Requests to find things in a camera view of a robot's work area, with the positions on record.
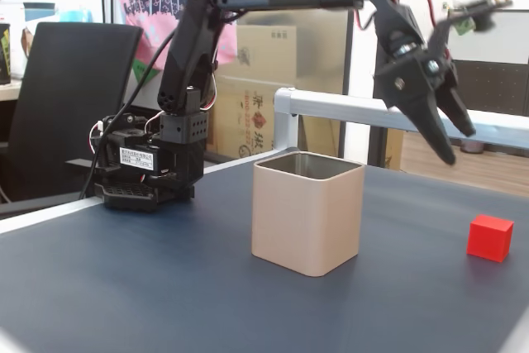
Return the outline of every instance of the label sticker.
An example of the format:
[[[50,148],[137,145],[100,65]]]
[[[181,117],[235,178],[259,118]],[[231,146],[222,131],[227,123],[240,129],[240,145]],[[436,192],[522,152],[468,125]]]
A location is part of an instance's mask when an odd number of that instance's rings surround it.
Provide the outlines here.
[[[122,165],[131,165],[140,169],[155,169],[155,157],[152,153],[119,148],[119,161]]]

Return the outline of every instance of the black pole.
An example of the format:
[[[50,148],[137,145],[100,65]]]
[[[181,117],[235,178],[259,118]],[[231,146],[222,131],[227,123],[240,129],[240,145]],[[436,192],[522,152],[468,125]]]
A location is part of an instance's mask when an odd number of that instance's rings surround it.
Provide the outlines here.
[[[355,25],[355,15],[352,11],[347,12],[346,31],[346,57],[344,59],[344,84],[341,90],[343,95],[349,95],[350,82],[350,60],[353,54],[353,26]],[[346,122],[340,122],[340,135],[338,138],[338,157],[344,158],[346,152]]]
[[[375,71],[384,64],[387,64],[387,56],[380,47],[377,47],[377,56],[375,61]],[[382,98],[380,87],[374,83],[373,98]],[[376,167],[385,168],[386,165],[386,141],[388,139],[388,129],[382,127],[371,127],[369,134],[369,152],[367,155],[367,164]]]

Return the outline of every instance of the cardboard box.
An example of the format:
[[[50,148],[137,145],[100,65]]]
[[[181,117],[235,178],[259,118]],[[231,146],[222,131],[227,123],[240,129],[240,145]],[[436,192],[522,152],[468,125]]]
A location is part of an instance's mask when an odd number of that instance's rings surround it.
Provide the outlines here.
[[[217,153],[232,158],[272,150],[277,84],[217,77],[214,135]]]
[[[296,43],[295,26],[238,26],[237,58],[215,75],[294,86]]]
[[[388,129],[386,137],[386,169],[395,169],[400,171],[400,163],[403,157],[404,131]]]
[[[343,74],[297,77],[295,26],[238,26],[238,59],[219,66],[217,102],[210,116],[214,138],[208,149],[240,158],[273,147],[274,94],[282,87],[341,93]],[[337,156],[340,123],[303,117],[299,142],[304,150]]]

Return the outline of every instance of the white metal bar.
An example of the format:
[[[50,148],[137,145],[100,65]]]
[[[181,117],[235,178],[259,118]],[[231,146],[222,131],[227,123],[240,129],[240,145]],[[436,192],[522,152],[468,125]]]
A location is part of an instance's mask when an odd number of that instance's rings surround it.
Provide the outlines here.
[[[85,198],[83,200],[61,204],[60,206],[45,208],[43,210],[7,218],[0,222],[0,235],[9,231],[15,231],[16,229],[22,229],[23,227],[30,227],[37,223],[49,221],[50,219],[62,217],[63,215],[71,214],[72,212],[77,212],[101,203],[102,200],[100,198]]]
[[[283,113],[324,117],[343,122],[417,131],[397,108],[388,110],[380,99],[280,88],[275,94],[274,110],[276,115]],[[477,132],[467,138],[454,127],[445,114],[440,112],[440,115],[446,133],[452,138],[529,149],[529,117],[469,111]],[[286,131],[279,132],[281,136],[287,134]]]
[[[298,146],[299,117],[290,112],[277,112],[288,108],[295,88],[281,88],[274,96],[274,149],[285,150]]]

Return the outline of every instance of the aluminum frame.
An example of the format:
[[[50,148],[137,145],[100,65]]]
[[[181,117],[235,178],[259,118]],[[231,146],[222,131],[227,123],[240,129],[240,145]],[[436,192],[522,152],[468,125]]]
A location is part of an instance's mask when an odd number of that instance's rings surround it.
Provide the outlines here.
[[[388,110],[381,99],[280,88],[274,97],[274,149],[297,146],[298,115],[417,131],[397,108]],[[529,117],[481,111],[469,111],[469,115],[477,131],[470,138],[440,112],[449,137],[529,149]]]

